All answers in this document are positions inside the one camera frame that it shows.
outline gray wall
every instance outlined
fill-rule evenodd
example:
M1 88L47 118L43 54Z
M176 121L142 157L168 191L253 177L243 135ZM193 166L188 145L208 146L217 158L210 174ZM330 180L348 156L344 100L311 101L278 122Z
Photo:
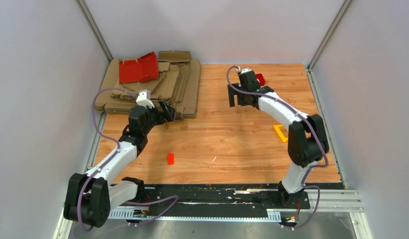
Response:
M314 73L374 238L409 238L409 0L354 1Z
M0 238L52 238L106 66L75 1L0 1Z
M86 0L114 57L309 63L343 0Z

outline cardboard box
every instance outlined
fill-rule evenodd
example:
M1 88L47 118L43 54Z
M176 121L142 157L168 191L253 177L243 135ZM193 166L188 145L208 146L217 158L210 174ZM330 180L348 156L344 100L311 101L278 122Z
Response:
M152 92L151 100L159 110L161 109L158 101L164 100L177 108L177 120L182 120L184 117L194 118L197 112L200 61L191 60L189 52L164 51L159 52L159 55L161 56L158 62L159 78L147 83L119 84L119 59L113 59L104 77L101 90L119 87L136 94L139 90L149 89ZM135 99L127 93L112 90L98 97L95 108L97 111L105 111L108 114L128 114L135 105Z

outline wooden floor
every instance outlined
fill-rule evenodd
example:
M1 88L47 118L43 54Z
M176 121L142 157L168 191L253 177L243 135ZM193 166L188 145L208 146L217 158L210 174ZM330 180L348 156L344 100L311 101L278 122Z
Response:
M251 106L229 107L225 79L229 66L203 65L197 118L154 127L144 151L124 168L116 182L126 176L145 183L278 183L282 180L291 160L287 143L281 143L273 130L278 122ZM317 113L303 65L241 67L262 73L266 85L298 110ZM234 71L231 81L238 82ZM127 115L108 115L103 132L119 138L127 124ZM102 139L96 163L114 146L114 142ZM174 165L167 164L168 153L175 154ZM308 181L340 181L331 153L328 158L330 166L316 168Z

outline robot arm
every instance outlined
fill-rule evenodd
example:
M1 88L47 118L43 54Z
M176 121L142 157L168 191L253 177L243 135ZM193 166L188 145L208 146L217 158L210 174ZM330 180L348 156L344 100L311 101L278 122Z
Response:
M261 86L255 73L251 69L238 69L237 74L240 83L232 84L233 87L245 92L257 93L257 95L240 93L228 85L230 107L235 106L234 96L237 95L239 105L251 105L266 112L288 130L288 154L292 163L285 178L280 182L279 190L281 192L280 202L283 205L292 204L297 201L297 198L304 190L303 182L305 181L305 177L307 177L308 170L322 159L322 153L314 136L311 135L307 138L306 132L310 132L310 129L307 124L303 122L301 117L306 118L310 122L326 153L329 151L329 145L327 143L323 120L319 115L309 116L295 109L288 103L286 104L289 107L285 106L285 104L281 104L280 101L283 100L278 94L268 86Z
M144 182L136 178L125 177L115 186L114 182L121 170L133 161L147 144L147 134L159 124L173 121L176 110L164 101L159 104L163 112L150 101L150 92L141 91L136 99L137 106L130 110L128 125L118 140L120 148L112 152L94 168L84 174L75 173L68 183L64 203L64 218L77 221L77 200L83 184L98 171L86 187L82 197L81 214L83 223L101 227L112 209L130 200L142 202L145 198Z

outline red block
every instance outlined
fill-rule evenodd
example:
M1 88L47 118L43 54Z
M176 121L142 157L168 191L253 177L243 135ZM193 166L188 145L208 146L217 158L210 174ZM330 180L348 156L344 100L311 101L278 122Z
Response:
M263 78L262 74L256 74L257 80L260 82L260 86L264 86L266 84L265 78Z
M159 77L158 59L155 52L150 52L136 60L119 63L119 82L145 83Z
M174 164L174 154L168 153L168 165Z

